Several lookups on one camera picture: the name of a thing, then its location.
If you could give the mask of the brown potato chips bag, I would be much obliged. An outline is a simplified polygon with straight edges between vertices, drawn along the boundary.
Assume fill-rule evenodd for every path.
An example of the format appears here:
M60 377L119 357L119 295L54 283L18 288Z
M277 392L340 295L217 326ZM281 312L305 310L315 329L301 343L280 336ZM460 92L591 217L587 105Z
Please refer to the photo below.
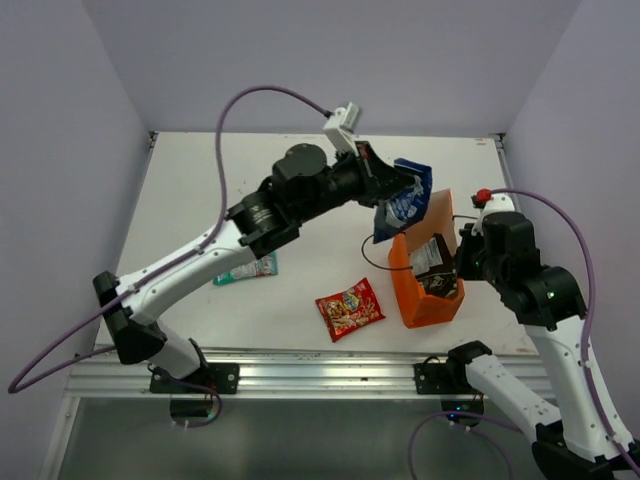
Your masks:
M409 255L416 281L427 295L451 298L458 292L453 255L442 234L433 237Z

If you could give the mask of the blue snack packet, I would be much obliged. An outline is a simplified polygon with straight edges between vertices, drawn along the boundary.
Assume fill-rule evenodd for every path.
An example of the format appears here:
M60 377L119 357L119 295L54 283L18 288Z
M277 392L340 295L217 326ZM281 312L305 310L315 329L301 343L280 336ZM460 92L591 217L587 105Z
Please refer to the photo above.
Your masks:
M392 239L420 222L428 209L432 190L432 168L405 158L394 160L396 170L412 177L411 186L377 206L374 215L373 243Z

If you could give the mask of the orange paper bag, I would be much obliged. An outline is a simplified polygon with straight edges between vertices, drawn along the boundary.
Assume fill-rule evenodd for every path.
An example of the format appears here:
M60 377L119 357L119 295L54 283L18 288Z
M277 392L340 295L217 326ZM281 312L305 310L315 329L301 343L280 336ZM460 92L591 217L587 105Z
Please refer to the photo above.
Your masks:
M439 190L431 194L424 218L392 239L388 264L381 269L391 276L403 323L409 329L448 323L454 319L463 302L465 289L458 274L457 294L451 298L439 298L425 293L409 264L409 255L436 233L443 235L454 258L458 247L454 225L452 192L449 189Z

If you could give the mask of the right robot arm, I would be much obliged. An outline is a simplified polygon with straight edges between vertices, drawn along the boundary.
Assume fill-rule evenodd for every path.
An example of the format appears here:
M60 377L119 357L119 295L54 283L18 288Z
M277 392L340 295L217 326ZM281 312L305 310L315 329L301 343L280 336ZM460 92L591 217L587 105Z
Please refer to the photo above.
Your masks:
M639 442L617 415L582 337L587 309L574 276L542 264L534 226L519 212L489 213L460 234L459 272L489 283L515 314L543 362L555 402L509 374L480 341L449 351L449 387L488 395L530 442L547 479L611 479L637 470Z

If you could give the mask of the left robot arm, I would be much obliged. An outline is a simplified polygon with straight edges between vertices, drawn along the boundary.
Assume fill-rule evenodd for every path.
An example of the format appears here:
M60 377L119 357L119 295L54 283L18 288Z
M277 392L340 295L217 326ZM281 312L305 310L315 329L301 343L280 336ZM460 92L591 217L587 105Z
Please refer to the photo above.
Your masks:
M415 183L414 175L385 163L367 141L340 154L334 165L316 145L291 147L259 188L223 210L200 238L132 274L105 271L94 278L120 363L149 361L185 392L201 390L208 379L204 356L194 340L161 324L165 311L217 275L296 240L304 223L350 201L377 207Z

